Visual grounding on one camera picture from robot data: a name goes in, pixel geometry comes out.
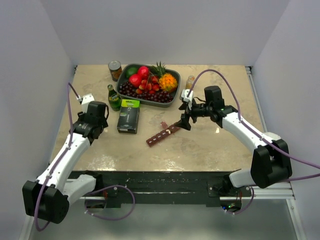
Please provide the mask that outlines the red weekly pill organizer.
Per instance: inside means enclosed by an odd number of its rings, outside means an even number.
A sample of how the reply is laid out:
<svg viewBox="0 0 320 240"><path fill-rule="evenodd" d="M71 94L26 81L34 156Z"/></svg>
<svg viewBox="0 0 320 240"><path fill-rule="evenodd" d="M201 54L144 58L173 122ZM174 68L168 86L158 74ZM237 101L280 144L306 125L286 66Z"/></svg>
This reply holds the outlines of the red weekly pill organizer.
<svg viewBox="0 0 320 240"><path fill-rule="evenodd" d="M145 142L146 144L151 148L154 145L162 142L163 140L165 140L166 138L168 138L171 135L174 135L176 132L178 132L180 130L179 127L175 127L174 124L171 125L167 125L167 123L165 121L162 121L160 123L162 130L158 133L156 133L155 135L153 135L152 137L148 138Z"/></svg>

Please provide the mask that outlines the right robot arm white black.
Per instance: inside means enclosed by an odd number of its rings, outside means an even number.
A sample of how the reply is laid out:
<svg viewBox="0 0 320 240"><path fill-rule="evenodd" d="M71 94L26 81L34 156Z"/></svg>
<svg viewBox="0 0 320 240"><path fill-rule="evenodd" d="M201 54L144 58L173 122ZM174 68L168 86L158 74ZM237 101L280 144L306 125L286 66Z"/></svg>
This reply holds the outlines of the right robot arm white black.
<svg viewBox="0 0 320 240"><path fill-rule="evenodd" d="M264 189L292 176L289 148L281 137L258 131L233 106L225 105L218 86L205 87L204 95L205 101L196 103L192 90L182 90L182 105L179 109L184 112L175 126L190 130L190 122L195 123L199 117L209 117L252 152L250 168L236 170L224 176L222 189L227 196L235 196L241 187L258 186Z"/></svg>

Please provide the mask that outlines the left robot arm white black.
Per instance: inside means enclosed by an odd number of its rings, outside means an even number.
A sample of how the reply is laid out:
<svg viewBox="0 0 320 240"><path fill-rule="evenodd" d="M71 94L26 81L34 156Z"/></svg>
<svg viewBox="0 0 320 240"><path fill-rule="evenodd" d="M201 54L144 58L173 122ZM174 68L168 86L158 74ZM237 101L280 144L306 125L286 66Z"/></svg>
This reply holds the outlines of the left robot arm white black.
<svg viewBox="0 0 320 240"><path fill-rule="evenodd" d="M104 102L82 101L81 107L57 156L36 180L28 180L22 187L28 216L59 224L79 198L87 193L99 196L104 190L102 177L92 171L67 182L78 160L108 127L109 108Z"/></svg>

